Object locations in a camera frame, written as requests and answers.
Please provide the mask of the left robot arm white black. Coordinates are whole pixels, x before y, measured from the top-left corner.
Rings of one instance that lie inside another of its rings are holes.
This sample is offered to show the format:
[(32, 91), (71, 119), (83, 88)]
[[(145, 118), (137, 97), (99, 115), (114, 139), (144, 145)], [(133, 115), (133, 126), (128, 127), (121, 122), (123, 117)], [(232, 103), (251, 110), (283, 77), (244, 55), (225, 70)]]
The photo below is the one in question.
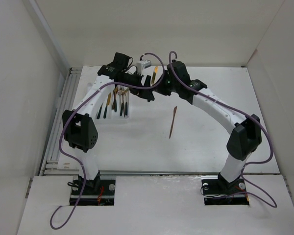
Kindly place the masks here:
[(125, 88), (139, 98), (153, 101), (151, 77), (144, 78), (143, 70), (151, 66), (149, 60), (141, 58), (135, 65), (129, 61), (132, 58), (122, 53), (115, 53), (114, 59), (108, 65), (103, 65), (97, 72), (94, 84), (80, 103), (72, 110), (65, 110), (62, 115), (63, 131), (61, 141), (66, 141), (74, 155), (67, 156), (80, 164), (78, 179), (72, 186), (84, 189), (89, 194), (95, 194), (100, 187), (100, 171), (94, 157), (94, 147), (98, 140), (95, 120), (107, 110), (101, 110), (104, 103), (108, 107), (120, 105), (123, 112), (128, 110), (126, 99), (113, 101), (113, 96), (119, 88)]

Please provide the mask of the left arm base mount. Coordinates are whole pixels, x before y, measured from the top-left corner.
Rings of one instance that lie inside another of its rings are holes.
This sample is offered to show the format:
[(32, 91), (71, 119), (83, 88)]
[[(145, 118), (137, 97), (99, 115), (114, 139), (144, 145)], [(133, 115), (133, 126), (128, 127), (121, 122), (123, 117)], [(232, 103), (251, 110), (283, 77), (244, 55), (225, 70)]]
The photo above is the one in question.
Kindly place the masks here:
[[(71, 187), (70, 206), (78, 200), (83, 185), (81, 176), (74, 177), (67, 183)], [(97, 176), (93, 181), (87, 181), (78, 206), (113, 206), (115, 202), (116, 178)]]

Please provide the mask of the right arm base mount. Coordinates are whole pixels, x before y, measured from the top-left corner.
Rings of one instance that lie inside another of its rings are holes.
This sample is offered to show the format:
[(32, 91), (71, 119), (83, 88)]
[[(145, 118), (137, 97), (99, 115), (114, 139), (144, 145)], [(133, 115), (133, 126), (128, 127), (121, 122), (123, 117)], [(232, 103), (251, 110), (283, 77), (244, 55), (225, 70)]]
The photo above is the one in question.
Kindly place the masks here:
[(249, 206), (246, 185), (240, 177), (229, 183), (220, 174), (202, 176), (200, 193), (206, 206)]

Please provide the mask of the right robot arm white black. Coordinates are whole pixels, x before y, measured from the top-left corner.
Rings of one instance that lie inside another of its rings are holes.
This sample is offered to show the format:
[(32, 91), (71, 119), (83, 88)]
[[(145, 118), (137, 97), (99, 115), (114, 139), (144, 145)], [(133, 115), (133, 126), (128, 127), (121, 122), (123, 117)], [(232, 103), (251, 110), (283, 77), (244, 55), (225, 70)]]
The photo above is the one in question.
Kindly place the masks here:
[(259, 117), (246, 117), (223, 106), (205, 83), (190, 79), (185, 64), (180, 61), (167, 65), (162, 81), (154, 90), (162, 95), (178, 94), (179, 98), (210, 115), (229, 133), (226, 145), (229, 155), (218, 174), (217, 187), (223, 193), (230, 192), (247, 159), (262, 142), (261, 129), (255, 124)]

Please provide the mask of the gold knife green handle short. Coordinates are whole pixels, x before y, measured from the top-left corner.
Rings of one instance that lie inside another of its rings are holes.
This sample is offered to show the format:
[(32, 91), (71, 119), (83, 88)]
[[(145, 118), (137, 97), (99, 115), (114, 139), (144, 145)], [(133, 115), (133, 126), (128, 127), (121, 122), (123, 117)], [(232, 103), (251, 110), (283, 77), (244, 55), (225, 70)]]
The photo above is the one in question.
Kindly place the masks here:
[(152, 73), (151, 82), (150, 82), (150, 84), (152, 86), (155, 85), (155, 83), (156, 83), (157, 73), (158, 73), (158, 66), (155, 66), (154, 70), (153, 70), (153, 73)]

